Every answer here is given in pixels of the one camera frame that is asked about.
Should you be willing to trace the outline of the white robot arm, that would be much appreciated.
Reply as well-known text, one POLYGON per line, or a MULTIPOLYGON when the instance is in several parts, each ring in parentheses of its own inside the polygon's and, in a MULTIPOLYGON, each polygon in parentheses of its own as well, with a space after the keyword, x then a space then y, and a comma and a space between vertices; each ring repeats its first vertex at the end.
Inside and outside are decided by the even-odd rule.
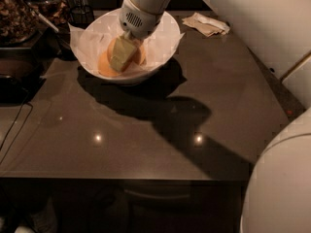
POLYGON ((179 57, 182 95, 116 89, 131 117, 113 148, 115 175, 135 189, 192 181, 204 215, 184 233, 310 233, 310 124, 295 135, 253 53, 303 105, 310 102, 311 0, 202 0, 233 29, 226 42, 189 35, 179 57))

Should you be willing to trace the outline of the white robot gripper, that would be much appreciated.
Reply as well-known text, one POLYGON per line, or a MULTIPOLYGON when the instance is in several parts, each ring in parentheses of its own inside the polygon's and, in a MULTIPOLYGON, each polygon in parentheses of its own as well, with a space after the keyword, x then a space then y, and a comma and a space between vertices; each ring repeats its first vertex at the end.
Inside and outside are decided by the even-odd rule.
POLYGON ((121 73, 137 48, 143 46, 144 41, 152 35, 161 21, 162 15, 154 15, 139 9, 131 0, 123 0, 119 21, 124 32, 130 32, 136 38, 133 42, 123 36, 117 37, 114 45, 113 55, 110 59, 110 67, 121 73))

